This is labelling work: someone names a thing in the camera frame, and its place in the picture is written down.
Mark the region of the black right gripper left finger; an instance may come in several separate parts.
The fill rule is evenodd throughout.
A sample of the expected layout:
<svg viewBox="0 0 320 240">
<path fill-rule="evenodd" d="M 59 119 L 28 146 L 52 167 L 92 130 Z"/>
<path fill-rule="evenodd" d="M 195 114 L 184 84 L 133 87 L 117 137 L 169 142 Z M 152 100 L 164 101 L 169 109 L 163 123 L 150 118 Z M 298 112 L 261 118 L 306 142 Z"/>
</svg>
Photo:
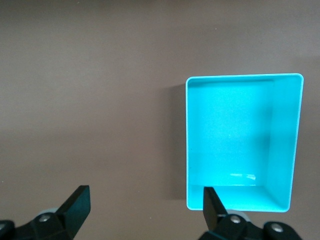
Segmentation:
<svg viewBox="0 0 320 240">
<path fill-rule="evenodd" d="M 57 210 L 43 212 L 24 225 L 0 220 L 0 240 L 74 240 L 90 211 L 90 187 L 80 185 Z"/>
</svg>

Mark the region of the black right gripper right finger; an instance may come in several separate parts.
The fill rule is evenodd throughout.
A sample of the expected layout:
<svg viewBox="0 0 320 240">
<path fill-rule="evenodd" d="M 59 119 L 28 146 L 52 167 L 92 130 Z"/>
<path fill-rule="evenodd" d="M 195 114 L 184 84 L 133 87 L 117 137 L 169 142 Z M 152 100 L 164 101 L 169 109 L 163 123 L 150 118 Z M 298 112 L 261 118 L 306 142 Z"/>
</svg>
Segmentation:
<svg viewBox="0 0 320 240">
<path fill-rule="evenodd" d="M 269 221 L 263 228 L 236 213 L 228 213 L 213 187 L 203 189 L 203 216 L 208 228 L 201 240 L 302 240 L 283 222 Z"/>
</svg>

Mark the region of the teal plastic bin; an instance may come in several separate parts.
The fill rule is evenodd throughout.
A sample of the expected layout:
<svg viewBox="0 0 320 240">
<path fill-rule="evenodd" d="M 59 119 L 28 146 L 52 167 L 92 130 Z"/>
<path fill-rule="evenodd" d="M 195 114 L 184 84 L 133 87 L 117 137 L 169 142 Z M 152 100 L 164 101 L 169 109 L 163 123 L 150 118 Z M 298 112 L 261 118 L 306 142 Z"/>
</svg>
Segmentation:
<svg viewBox="0 0 320 240">
<path fill-rule="evenodd" d="M 185 83 L 186 205 L 212 187 L 228 210 L 291 207 L 304 77 L 192 76 Z"/>
</svg>

